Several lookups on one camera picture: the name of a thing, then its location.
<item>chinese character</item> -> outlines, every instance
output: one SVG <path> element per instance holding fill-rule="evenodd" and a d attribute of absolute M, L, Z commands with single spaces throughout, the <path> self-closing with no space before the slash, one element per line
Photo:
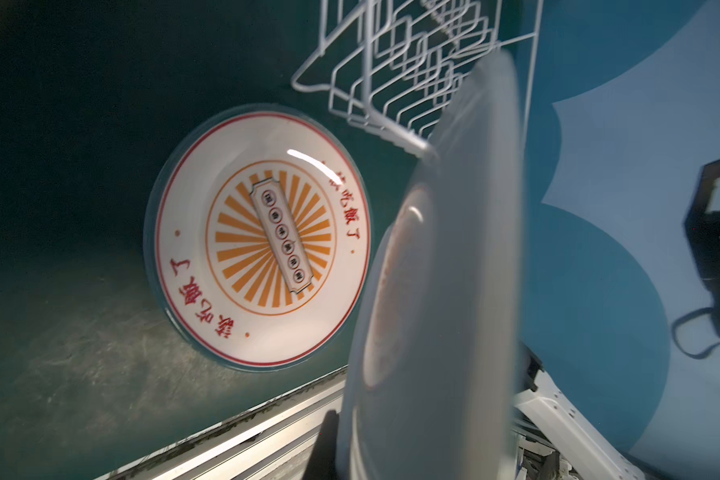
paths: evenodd
<path fill-rule="evenodd" d="M 216 329 L 216 333 L 219 336 L 224 335 L 224 338 L 230 338 L 232 333 L 232 327 L 235 325 L 235 321 L 229 318 L 224 318 L 223 315 L 219 315 L 219 328 Z"/>
<path fill-rule="evenodd" d="M 344 210 L 344 219 L 347 221 L 347 225 L 349 225 L 349 222 L 356 222 L 357 220 L 360 220 L 358 217 L 358 209 L 350 208 L 348 210 Z"/>
<path fill-rule="evenodd" d="M 181 262 L 176 262 L 172 258 L 172 259 L 170 259 L 170 265 L 173 267 L 173 276 L 176 276 L 179 274 L 179 265 L 186 265 L 186 268 L 190 268 L 190 261 L 182 260 Z"/>
<path fill-rule="evenodd" d="M 342 172 L 336 172 L 336 176 L 340 179 L 340 182 L 336 183 L 335 181 L 331 180 L 328 182 L 328 184 L 331 187 L 336 188 L 336 191 L 338 192 L 338 186 L 343 185 L 347 181 L 347 179 L 344 178 L 344 175 L 342 175 Z"/>
<path fill-rule="evenodd" d="M 340 202 L 342 202 L 342 206 L 346 208 L 347 205 L 349 205 L 350 200 L 354 200 L 354 197 L 351 193 L 349 193 L 349 190 L 344 190 L 342 192 L 342 199 L 340 200 Z"/>
<path fill-rule="evenodd" d="M 206 306 L 206 303 L 208 304 L 208 307 L 206 307 L 200 313 L 195 313 L 195 316 L 197 318 L 199 318 L 201 322 L 211 323 L 211 321 L 213 320 L 213 314 L 211 313 L 211 302 L 209 302 L 206 299 L 202 299 L 202 302 L 200 302 L 200 305 Z"/>
<path fill-rule="evenodd" d="M 195 283 L 195 277 L 190 277 L 190 282 L 179 288 L 179 293 L 184 295 L 184 305 L 189 305 L 197 300 L 198 296 L 202 295 L 200 286 Z"/>

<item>plate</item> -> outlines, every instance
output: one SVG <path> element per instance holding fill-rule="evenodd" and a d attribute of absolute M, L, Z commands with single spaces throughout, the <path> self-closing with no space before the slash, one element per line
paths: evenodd
<path fill-rule="evenodd" d="M 208 120 L 160 172 L 148 277 L 173 325 L 240 370 L 308 358 L 358 300 L 371 245 L 362 178 L 340 143 L 285 108 Z"/>

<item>decorated plate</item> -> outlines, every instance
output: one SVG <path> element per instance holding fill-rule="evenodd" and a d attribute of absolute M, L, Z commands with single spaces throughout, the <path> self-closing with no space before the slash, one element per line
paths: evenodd
<path fill-rule="evenodd" d="M 346 321 L 370 220 L 357 168 L 330 133 L 292 110 L 236 108 L 193 131 L 160 172 L 147 273 L 192 344 L 235 368 L 276 370 Z"/>

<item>blurry plate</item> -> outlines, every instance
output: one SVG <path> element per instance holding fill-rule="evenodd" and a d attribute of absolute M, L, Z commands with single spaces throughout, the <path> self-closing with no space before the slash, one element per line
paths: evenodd
<path fill-rule="evenodd" d="M 145 221 L 150 283 L 193 345 L 242 370 L 307 358 L 342 327 L 370 252 L 354 162 L 271 105 L 223 112 L 160 172 Z"/>

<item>black cable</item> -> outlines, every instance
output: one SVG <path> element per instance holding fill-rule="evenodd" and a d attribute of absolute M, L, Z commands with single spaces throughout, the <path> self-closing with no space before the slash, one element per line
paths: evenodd
<path fill-rule="evenodd" d="M 672 322 L 672 341 L 674 341 L 675 346 L 677 346 L 677 349 L 679 351 L 685 353 L 686 356 L 689 356 L 692 359 L 701 360 L 701 359 L 705 359 L 708 356 L 710 356 L 712 354 L 712 351 L 720 346 L 720 342 L 717 342 L 717 343 L 711 344 L 710 346 L 708 346 L 704 350 L 700 351 L 699 353 L 688 353 L 680 346 L 680 342 L 677 340 L 677 329 L 680 328 L 681 325 L 684 325 L 696 318 L 699 318 L 701 315 L 711 314 L 713 311 L 714 311 L 714 309 L 711 308 L 710 306 L 705 306 L 704 308 L 700 308 L 700 309 L 694 310 L 693 312 L 686 313 L 681 318 Z"/>

